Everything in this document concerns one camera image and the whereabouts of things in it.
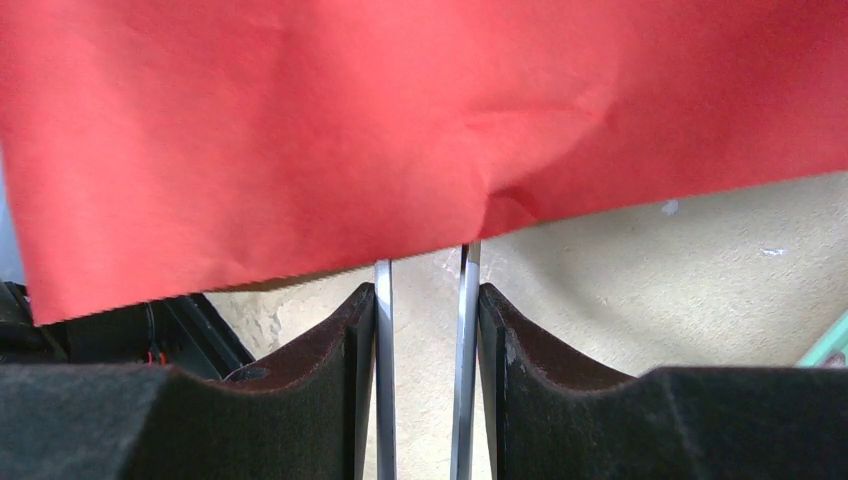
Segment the red paper bag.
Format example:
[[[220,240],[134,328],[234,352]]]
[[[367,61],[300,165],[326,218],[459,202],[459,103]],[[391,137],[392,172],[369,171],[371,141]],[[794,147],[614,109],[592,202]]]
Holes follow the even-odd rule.
[[[847,166],[843,1],[5,1],[35,319]]]

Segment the metal serving tongs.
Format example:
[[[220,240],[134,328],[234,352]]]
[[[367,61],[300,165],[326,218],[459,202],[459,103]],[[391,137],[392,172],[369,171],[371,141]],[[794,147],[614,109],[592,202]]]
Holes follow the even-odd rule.
[[[470,479],[477,365],[481,243],[461,248],[450,477]],[[375,264],[377,477],[397,477],[392,262]]]

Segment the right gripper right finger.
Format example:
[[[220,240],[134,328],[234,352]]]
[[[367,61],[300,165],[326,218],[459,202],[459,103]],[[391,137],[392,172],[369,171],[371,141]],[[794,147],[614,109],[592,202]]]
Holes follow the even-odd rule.
[[[843,369],[662,367],[632,377],[479,291],[496,479],[843,479]]]

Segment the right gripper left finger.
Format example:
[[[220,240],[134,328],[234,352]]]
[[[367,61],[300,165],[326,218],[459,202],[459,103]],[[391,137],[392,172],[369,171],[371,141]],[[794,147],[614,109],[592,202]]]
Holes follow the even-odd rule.
[[[3,364],[5,479],[359,479],[374,287],[223,380],[174,365]]]

